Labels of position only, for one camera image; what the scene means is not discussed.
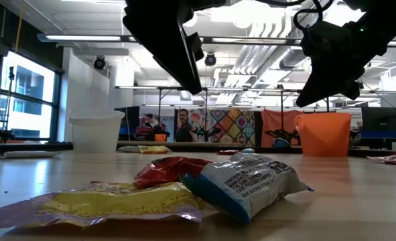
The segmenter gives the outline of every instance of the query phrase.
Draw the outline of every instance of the red chip bag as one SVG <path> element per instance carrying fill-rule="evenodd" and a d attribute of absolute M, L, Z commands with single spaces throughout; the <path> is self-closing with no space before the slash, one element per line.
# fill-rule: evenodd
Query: red chip bag
<path fill-rule="evenodd" d="M 136 188 L 180 181 L 180 177 L 190 174 L 198 177 L 205 165 L 212 163 L 202 159 L 187 157 L 166 157 L 147 164 L 134 178 Z"/>
<path fill-rule="evenodd" d="M 238 150 L 216 151 L 217 155 L 234 155 L 238 152 Z"/>

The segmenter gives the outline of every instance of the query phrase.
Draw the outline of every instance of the computer monitor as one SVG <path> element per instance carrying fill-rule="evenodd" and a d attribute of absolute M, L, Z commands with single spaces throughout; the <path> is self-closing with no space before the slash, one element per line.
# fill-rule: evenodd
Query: computer monitor
<path fill-rule="evenodd" d="M 115 110 L 125 113 L 121 122 L 120 135 L 134 135 L 135 129 L 139 126 L 139 106 L 116 108 Z"/>
<path fill-rule="evenodd" d="M 363 131 L 396 131 L 396 108 L 362 107 L 361 114 Z"/>

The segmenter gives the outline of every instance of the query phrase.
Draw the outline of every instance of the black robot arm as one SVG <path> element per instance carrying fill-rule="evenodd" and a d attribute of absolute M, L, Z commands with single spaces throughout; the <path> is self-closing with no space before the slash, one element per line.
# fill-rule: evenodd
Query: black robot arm
<path fill-rule="evenodd" d="M 258 0 L 270 5 L 292 6 L 305 0 L 281 2 Z M 300 107 L 341 93 L 351 99 L 360 95 L 356 82 L 364 66 L 376 55 L 387 51 L 387 44 L 396 36 L 396 0 L 344 0 L 351 9 L 366 12 L 356 23 L 343 27 L 323 21 L 322 12 L 334 0 L 321 6 L 312 0 L 315 9 L 301 9 L 294 18 L 302 30 L 305 55 L 311 57 L 312 73 L 297 100 Z M 196 61 L 204 57 L 199 35 L 187 36 L 183 23 L 193 12 L 220 7 L 226 0 L 126 0 L 123 23 L 135 39 L 147 48 L 156 62 L 170 73 L 186 90 L 197 94 L 202 90 Z M 317 13 L 312 26 L 301 26 L 298 15 Z"/>

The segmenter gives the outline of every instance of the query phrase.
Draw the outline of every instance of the white chip bag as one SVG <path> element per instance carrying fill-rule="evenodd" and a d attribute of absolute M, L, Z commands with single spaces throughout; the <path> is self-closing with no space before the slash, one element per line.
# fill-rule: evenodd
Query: white chip bag
<path fill-rule="evenodd" d="M 290 166 L 258 154 L 236 153 L 206 165 L 198 178 L 186 175 L 190 191 L 240 222 L 288 194 L 309 190 Z"/>

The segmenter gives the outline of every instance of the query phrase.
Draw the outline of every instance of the yellow snack bag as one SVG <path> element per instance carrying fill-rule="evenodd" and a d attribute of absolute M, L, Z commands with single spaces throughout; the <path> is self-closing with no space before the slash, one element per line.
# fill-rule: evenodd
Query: yellow snack bag
<path fill-rule="evenodd" d="M 164 154 L 171 152 L 171 150 L 165 146 L 154 146 L 154 147 L 138 146 L 138 149 L 143 154 Z"/>
<path fill-rule="evenodd" d="M 140 190 L 132 183 L 94 182 L 2 207 L 0 229 L 52 224 L 87 227 L 107 219 L 160 220 L 169 217 L 202 220 L 198 198 L 181 183 Z"/>

